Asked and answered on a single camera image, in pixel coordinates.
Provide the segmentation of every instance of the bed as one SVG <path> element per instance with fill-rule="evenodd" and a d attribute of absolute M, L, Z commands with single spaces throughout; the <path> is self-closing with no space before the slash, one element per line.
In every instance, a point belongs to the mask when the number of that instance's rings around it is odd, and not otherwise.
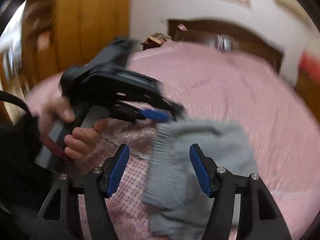
<path fill-rule="evenodd" d="M 186 40 L 180 24 L 193 40 Z M 300 239 L 320 210 L 320 133 L 302 100 L 278 77 L 283 53 L 253 31 L 214 19 L 170 19 L 168 34 L 176 41 L 132 54 L 129 68 L 162 81 L 164 94 L 183 104 L 192 117 L 238 121 L 292 239 Z M 232 49 L 217 50 L 217 35 L 232 40 Z M 33 89 L 27 103 L 34 114 L 41 114 L 42 102 L 60 96 L 59 79 L 60 75 L 53 76 Z M 110 122 L 95 151 L 77 165 L 82 172 L 89 171 L 112 156 L 120 143 L 126 143 L 131 149 L 129 163 L 118 192 L 107 200 L 119 239 L 165 239 L 150 234 L 148 207 L 140 201 L 155 134 L 153 124 Z M 84 213 L 84 200 L 79 199 Z M 82 225 L 85 239 L 90 239 L 85 216 Z M 235 237 L 234 228 L 229 239 Z"/>

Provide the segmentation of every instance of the gray cloth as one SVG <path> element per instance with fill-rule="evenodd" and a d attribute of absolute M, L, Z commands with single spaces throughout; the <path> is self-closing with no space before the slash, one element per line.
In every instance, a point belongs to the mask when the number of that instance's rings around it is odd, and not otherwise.
<path fill-rule="evenodd" d="M 213 199 L 201 191 L 189 158 L 197 143 L 205 156 L 233 174 L 257 172 L 254 152 L 237 123 L 212 120 L 181 120 L 158 124 L 142 198 L 153 206 L 150 230 L 156 236 L 177 240 L 201 239 Z M 236 195 L 232 224 L 238 225 L 240 196 Z"/>

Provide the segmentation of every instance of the bedroom wall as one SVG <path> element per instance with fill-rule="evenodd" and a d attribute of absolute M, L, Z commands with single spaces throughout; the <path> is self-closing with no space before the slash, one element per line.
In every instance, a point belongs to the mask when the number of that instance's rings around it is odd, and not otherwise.
<path fill-rule="evenodd" d="M 143 42 L 155 32 L 167 33 L 168 18 L 215 17 L 235 21 L 283 48 L 281 75 L 295 85 L 309 29 L 273 0 L 251 0 L 251 4 L 248 9 L 221 0 L 131 0 L 130 36 Z"/>

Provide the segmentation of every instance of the metal screw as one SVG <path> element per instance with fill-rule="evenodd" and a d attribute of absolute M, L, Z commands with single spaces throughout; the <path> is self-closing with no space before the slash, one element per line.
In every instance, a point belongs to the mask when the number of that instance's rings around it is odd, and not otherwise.
<path fill-rule="evenodd" d="M 217 168 L 217 172 L 219 173 L 225 173 L 226 172 L 226 169 L 224 167 L 218 167 Z"/>
<path fill-rule="evenodd" d="M 92 172 L 95 174 L 99 174 L 102 171 L 102 169 L 100 167 L 95 167 L 93 168 Z"/>
<path fill-rule="evenodd" d="M 65 173 L 63 173 L 63 174 L 61 174 L 61 175 L 59 176 L 59 179 L 65 180 L 67 177 L 68 177 L 68 175 L 65 174 Z"/>
<path fill-rule="evenodd" d="M 254 180 L 258 180 L 260 177 L 257 173 L 252 173 L 251 174 L 251 178 L 254 179 Z"/>

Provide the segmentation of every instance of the black strap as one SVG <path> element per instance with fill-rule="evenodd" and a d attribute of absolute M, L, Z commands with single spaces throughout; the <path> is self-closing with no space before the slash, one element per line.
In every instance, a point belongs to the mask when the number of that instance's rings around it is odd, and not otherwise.
<path fill-rule="evenodd" d="M 16 106 L 19 106 L 24 111 L 26 111 L 27 115 L 31 116 L 31 113 L 30 113 L 29 108 L 27 107 L 26 103 L 23 102 L 20 98 L 17 98 L 12 94 L 0 91 L 0 101 L 8 102 L 8 103 L 14 104 Z"/>

